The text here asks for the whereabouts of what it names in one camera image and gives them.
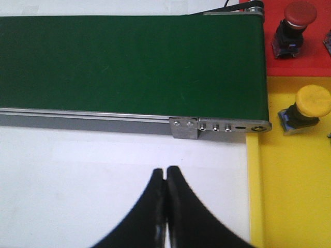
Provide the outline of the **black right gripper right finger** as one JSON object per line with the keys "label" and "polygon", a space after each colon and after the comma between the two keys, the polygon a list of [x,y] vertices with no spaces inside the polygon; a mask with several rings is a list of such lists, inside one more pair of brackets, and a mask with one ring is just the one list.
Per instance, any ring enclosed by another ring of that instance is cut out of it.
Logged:
{"label": "black right gripper right finger", "polygon": [[171,247],[252,247],[203,205],[177,166],[167,168],[166,203]]}

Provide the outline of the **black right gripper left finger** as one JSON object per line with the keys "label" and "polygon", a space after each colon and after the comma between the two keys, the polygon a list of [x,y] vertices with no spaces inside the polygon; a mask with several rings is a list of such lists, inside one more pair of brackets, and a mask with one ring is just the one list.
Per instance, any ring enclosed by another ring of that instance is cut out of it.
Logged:
{"label": "black right gripper left finger", "polygon": [[93,247],[165,247],[165,198],[166,181],[157,168],[128,214]]}

